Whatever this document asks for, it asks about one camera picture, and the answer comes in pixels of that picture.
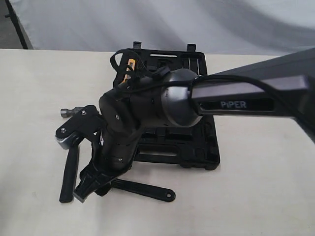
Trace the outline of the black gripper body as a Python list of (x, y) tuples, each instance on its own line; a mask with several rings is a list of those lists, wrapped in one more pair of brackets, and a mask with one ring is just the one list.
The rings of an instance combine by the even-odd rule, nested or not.
[(133, 140), (110, 137), (102, 144), (100, 138), (92, 143), (92, 157), (82, 171), (85, 176), (107, 176), (108, 184), (126, 173), (133, 163)]

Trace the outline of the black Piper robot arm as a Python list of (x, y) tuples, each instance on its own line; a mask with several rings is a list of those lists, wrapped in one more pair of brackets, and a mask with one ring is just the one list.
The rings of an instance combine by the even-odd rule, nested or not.
[(92, 158), (74, 196), (83, 202), (110, 189), (129, 170), (146, 128), (191, 127), (205, 115), (285, 117), (315, 137), (313, 49), (197, 75), (189, 69), (160, 69), (135, 75), (99, 99), (105, 124), (92, 142)]

